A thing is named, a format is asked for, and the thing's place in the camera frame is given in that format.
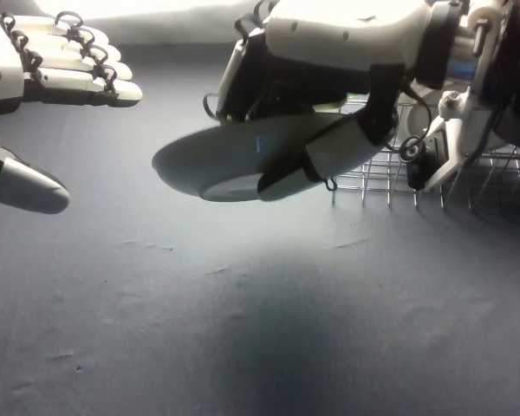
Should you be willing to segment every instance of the metal wire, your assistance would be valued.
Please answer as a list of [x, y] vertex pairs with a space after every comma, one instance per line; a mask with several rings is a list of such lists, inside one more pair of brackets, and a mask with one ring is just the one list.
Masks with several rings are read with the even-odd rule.
[[[365, 100], [349, 99], [347, 106], [357, 109], [365, 103]], [[403, 120], [404, 109], [414, 105], [411, 102], [399, 104], [400, 123], [406, 122]], [[396, 135], [392, 142], [395, 147], [398, 142]], [[440, 187], [439, 192], [412, 190], [407, 184], [406, 166], [397, 154], [387, 149], [350, 172], [340, 175], [336, 181], [338, 191], [359, 192], [363, 205], [370, 194], [383, 194], [389, 207], [398, 196], [410, 196], [414, 206], [418, 208], [420, 201], [433, 194], [440, 198], [443, 209], [454, 201], [456, 205], [460, 203], [470, 211], [507, 211], [520, 205], [520, 148], [505, 146], [482, 154], [472, 166], [464, 167], [453, 175]]]

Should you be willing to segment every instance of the robotic arm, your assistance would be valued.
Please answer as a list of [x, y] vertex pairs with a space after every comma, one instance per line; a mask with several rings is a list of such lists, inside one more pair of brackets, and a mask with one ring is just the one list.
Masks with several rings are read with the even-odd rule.
[[[447, 80], [469, 86], [464, 95], [445, 93], [428, 131], [392, 149], [414, 167], [419, 189], [456, 172], [470, 158], [466, 149], [484, 150], [470, 142], [467, 127], [476, 103], [492, 110], [511, 96], [520, 61], [520, 36], [509, 33], [520, 28], [512, 2], [475, 0], [467, 9], [459, 0], [281, 0], [268, 2], [264, 20], [262, 3], [236, 23], [243, 40], [215, 114], [207, 110], [220, 127], [155, 156], [169, 186], [212, 201], [271, 201], [321, 183], [330, 188], [334, 176], [390, 147], [400, 93], [422, 101], [413, 81], [433, 89]], [[248, 33], [245, 21], [257, 27]], [[367, 105], [351, 115], [318, 110], [339, 107], [348, 93], [369, 94]], [[429, 172], [415, 169], [427, 154], [425, 138], [442, 129], [449, 160]]]
[[[69, 17], [71, 23], [62, 20]], [[56, 18], [0, 13], [0, 114], [31, 101], [136, 105], [142, 92], [108, 42], [74, 13]], [[0, 147], [0, 203], [53, 214], [68, 206], [69, 194], [58, 179]]]

